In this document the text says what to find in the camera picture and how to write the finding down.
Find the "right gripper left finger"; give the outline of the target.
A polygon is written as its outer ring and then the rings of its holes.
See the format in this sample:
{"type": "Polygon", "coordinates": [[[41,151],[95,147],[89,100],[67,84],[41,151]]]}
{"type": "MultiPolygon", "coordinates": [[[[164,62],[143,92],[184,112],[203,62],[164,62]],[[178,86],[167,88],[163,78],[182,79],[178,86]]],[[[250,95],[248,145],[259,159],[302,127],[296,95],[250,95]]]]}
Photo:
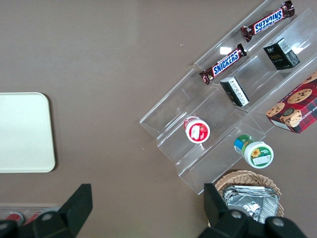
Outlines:
{"type": "Polygon", "coordinates": [[[2,238],[75,238],[93,209],[91,184],[82,184],[59,208],[47,211],[18,227],[16,221],[1,220],[2,238]]]}

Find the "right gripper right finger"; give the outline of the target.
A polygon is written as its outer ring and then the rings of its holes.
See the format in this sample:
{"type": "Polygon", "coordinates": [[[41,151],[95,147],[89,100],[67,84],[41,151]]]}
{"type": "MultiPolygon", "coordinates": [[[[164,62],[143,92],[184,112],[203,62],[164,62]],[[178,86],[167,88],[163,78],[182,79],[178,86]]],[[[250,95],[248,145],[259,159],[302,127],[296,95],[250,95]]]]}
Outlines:
{"type": "Polygon", "coordinates": [[[204,185],[204,210],[211,227],[202,238],[305,238],[303,231],[284,217],[268,217],[259,223],[238,210],[230,210],[212,183],[204,185]]]}

